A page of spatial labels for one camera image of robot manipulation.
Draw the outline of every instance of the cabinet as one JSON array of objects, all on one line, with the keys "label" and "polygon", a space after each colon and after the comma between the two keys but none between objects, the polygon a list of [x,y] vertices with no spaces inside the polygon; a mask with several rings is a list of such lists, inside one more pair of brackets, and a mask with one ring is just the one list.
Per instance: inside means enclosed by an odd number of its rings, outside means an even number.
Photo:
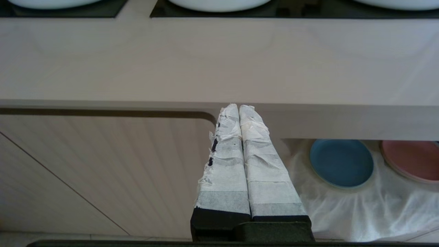
[{"label": "cabinet", "polygon": [[134,236],[190,237],[213,129],[195,118],[0,116],[2,133]]},{"label": "cabinet", "polygon": [[126,235],[3,135],[0,135],[0,231]]}]

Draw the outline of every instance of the paper tape wrapping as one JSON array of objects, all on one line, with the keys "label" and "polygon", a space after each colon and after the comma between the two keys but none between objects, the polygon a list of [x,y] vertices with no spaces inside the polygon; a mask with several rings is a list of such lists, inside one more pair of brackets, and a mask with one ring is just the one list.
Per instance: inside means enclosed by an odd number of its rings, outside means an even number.
[{"label": "paper tape wrapping", "polygon": [[247,196],[247,191],[201,191],[195,206],[210,210],[250,214]]},{"label": "paper tape wrapping", "polygon": [[254,107],[240,107],[240,124],[252,217],[306,215],[270,132]]},{"label": "paper tape wrapping", "polygon": [[235,104],[221,109],[195,207],[250,214],[242,154],[239,113]]}]

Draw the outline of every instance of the dark marking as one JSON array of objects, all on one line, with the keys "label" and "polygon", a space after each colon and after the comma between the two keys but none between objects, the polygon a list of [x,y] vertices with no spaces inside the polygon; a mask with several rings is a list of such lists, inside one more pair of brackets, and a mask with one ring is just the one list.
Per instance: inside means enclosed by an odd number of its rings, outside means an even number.
[{"label": "dark marking", "polygon": [[212,145],[212,152],[214,153],[216,151],[216,145],[218,144],[218,139],[215,138],[215,140],[213,140],[213,145]]}]

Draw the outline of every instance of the white countertop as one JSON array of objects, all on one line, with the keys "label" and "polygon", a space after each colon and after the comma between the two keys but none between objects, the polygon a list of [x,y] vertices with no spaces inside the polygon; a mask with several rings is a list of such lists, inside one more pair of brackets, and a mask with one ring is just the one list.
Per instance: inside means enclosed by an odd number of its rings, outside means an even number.
[{"label": "white countertop", "polygon": [[439,106],[439,20],[150,19],[155,2],[0,19],[0,106]]}]

